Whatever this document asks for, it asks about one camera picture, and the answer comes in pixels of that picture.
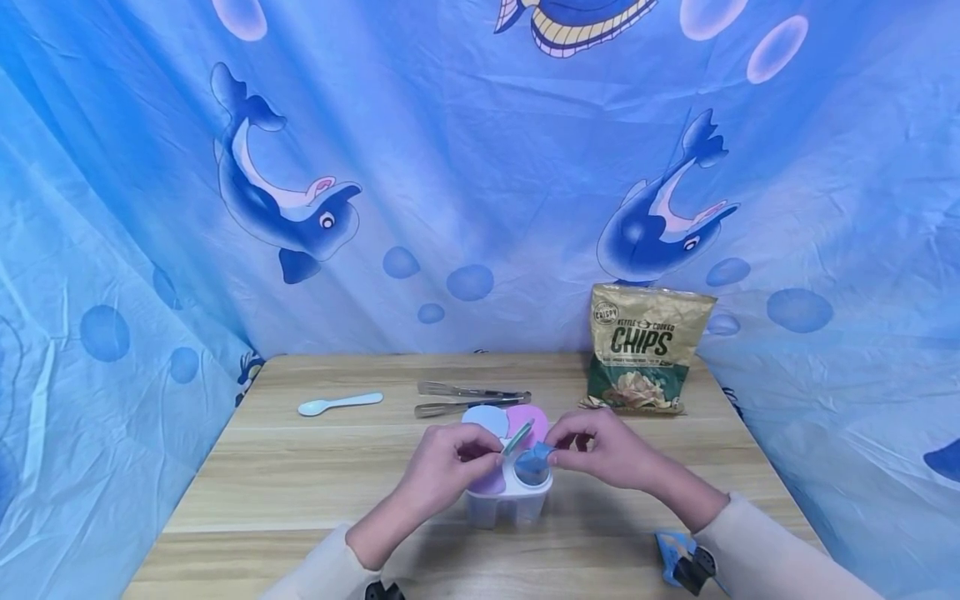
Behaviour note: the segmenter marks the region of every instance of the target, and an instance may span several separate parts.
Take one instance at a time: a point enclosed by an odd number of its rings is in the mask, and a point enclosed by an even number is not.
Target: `wrist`
[[[394,550],[422,521],[405,510],[402,499],[393,493],[347,531],[347,546],[368,571],[379,571]]]

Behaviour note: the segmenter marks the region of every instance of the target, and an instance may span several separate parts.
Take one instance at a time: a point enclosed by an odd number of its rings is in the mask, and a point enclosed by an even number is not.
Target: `fish print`
[[[234,79],[222,62],[214,65],[210,86],[230,115],[215,146],[227,211],[247,233],[279,249],[285,283],[314,276],[321,263],[356,235],[360,220],[349,200],[360,194],[360,185],[322,177],[300,192],[269,183],[253,165],[247,135],[250,127],[278,132],[286,119],[261,96],[248,96],[247,85]]]
[[[720,233],[720,222],[739,208],[721,201],[692,219],[677,215],[670,199],[693,165],[709,168],[727,155],[723,137],[711,137],[713,110],[684,133],[683,157],[652,183],[642,180],[624,198],[597,242],[600,266],[619,283],[649,285],[703,252]]]
[[[493,32],[507,31],[532,7],[530,29],[537,47],[566,59],[614,39],[656,5],[657,0],[501,0]]]

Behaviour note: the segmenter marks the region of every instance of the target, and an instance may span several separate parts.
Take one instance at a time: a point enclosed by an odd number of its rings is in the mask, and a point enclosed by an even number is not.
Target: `blue clip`
[[[674,588],[682,588],[683,585],[674,578],[673,574],[677,570],[677,563],[680,562],[681,550],[687,557],[692,557],[697,551],[697,542],[691,536],[679,531],[658,531],[654,532],[657,538],[657,546],[660,548],[660,557],[663,558],[663,581]],[[728,596],[730,593],[714,577],[714,581],[720,586]]]

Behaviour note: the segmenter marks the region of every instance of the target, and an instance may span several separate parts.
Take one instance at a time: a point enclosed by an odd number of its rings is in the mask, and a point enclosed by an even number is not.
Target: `person's right hand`
[[[581,471],[625,490],[649,492],[667,462],[609,408],[563,415],[545,441],[557,448],[550,453],[550,465]]]

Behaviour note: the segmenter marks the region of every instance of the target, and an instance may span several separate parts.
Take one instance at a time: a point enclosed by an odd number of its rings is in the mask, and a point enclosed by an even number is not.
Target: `dolphin fin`
[[[320,262],[306,252],[281,248],[279,258],[284,283],[300,283],[320,272]]]
[[[621,206],[628,204],[632,199],[636,198],[636,195],[643,191],[647,186],[647,180],[638,181],[633,187],[630,188],[630,191],[627,192],[627,195],[623,197],[623,202],[620,203]]]
[[[723,147],[723,135],[713,135],[717,126],[710,123],[713,108],[702,112],[694,119],[684,133],[684,159],[692,160],[707,169],[712,167],[729,152]]]
[[[210,89],[213,97],[234,119],[248,118],[252,124],[268,132],[279,131],[287,124],[286,118],[273,112],[262,97],[248,98],[247,84],[234,78],[229,67],[222,62],[213,65]]]
[[[524,4],[524,0],[500,0],[500,15],[496,18],[496,26],[493,28],[493,32],[500,34],[507,31],[516,24],[528,6],[539,3],[539,0],[526,1],[528,4]]]

